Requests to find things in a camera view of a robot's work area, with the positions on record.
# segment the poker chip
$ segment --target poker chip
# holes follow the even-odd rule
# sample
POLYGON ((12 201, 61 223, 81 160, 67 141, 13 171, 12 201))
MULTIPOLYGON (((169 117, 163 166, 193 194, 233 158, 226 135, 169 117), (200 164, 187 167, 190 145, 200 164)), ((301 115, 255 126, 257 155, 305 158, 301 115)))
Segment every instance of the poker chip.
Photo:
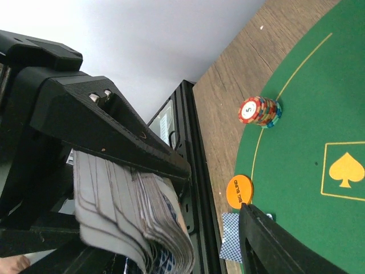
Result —
POLYGON ((250 97, 242 103, 240 111, 238 112, 238 118, 241 122, 249 124, 255 121, 260 111, 261 103, 259 99, 256 97, 250 97))
POLYGON ((271 128, 280 120, 281 114, 282 109, 278 101, 255 96, 242 103, 238 111, 238 119, 244 124, 271 128))

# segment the spade symbol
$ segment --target spade symbol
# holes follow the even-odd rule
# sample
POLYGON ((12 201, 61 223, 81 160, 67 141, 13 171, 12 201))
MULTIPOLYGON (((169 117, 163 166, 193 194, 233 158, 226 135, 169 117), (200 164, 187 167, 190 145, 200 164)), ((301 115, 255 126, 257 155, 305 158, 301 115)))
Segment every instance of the spade symbol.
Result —
POLYGON ((348 152, 331 165, 329 173, 332 179, 342 180, 340 187, 347 188, 351 188, 349 180, 359 182, 365 177, 363 166, 348 152))

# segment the black frame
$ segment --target black frame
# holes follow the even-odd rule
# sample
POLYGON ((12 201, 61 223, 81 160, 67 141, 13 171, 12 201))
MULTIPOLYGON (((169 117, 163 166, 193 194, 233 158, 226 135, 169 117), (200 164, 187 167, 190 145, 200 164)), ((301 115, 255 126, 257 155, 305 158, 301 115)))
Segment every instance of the black frame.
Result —
POLYGON ((189 186, 181 199, 181 208, 196 253, 196 265, 193 274, 226 274, 225 260, 219 258, 221 237, 194 101, 193 86, 194 84, 191 82, 182 81, 148 125, 172 100, 175 130, 180 134, 180 146, 177 148, 177 152, 188 160, 192 169, 189 186))

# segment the green felt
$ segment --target green felt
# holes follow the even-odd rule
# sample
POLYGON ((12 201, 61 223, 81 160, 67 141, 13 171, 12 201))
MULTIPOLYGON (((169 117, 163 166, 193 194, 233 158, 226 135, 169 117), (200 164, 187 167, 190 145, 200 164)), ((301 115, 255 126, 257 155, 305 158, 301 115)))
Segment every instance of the green felt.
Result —
MULTIPOLYGON (((365 179, 339 187, 329 168, 344 153, 365 166, 365 1, 343 0, 292 49, 262 91, 275 99, 302 61, 325 39, 278 99, 283 114, 264 129, 253 174, 253 204, 302 243, 349 273, 365 269, 365 179), (321 194, 327 146, 325 193, 321 194)), ((251 176, 261 128, 247 125, 235 174, 251 176)))

